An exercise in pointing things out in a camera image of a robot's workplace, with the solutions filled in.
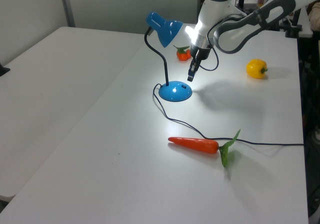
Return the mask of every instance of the lamp base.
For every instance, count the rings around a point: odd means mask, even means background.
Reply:
[[[159,89],[159,96],[169,102],[182,102],[192,95],[191,87],[182,81],[169,81]]]

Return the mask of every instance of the green leaf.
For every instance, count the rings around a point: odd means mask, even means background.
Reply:
[[[223,146],[219,147],[220,150],[220,155],[221,155],[221,162],[222,162],[222,166],[224,168],[226,168],[228,166],[228,150],[229,147],[235,143],[235,141],[237,140],[240,130],[238,130],[238,132],[235,134],[234,138],[228,142],[226,142]]]
[[[190,46],[184,46],[184,47],[176,47],[175,45],[173,45],[178,53],[186,53],[185,49],[188,49]]]

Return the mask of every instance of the lamp light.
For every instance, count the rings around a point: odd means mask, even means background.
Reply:
[[[149,32],[153,29],[157,32],[159,41],[165,48],[176,37],[183,23],[177,20],[165,20],[156,12],[151,12],[146,17],[146,23],[149,28],[144,35],[145,44],[163,59],[164,64],[165,84],[160,87],[159,96],[169,102],[181,102],[188,99],[192,95],[191,87],[182,81],[169,81],[166,58],[154,49],[147,40]]]

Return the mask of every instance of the pepper stem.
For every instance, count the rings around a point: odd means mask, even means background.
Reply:
[[[263,67],[263,68],[261,69],[261,73],[262,73],[262,74],[265,73],[266,71],[268,71],[268,68],[264,68],[264,67]]]

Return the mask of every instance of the yellow bell pepper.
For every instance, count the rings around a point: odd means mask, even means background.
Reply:
[[[248,73],[248,75],[253,78],[264,78],[266,71],[268,71],[268,68],[267,63],[264,60],[252,59],[246,65],[246,73]]]

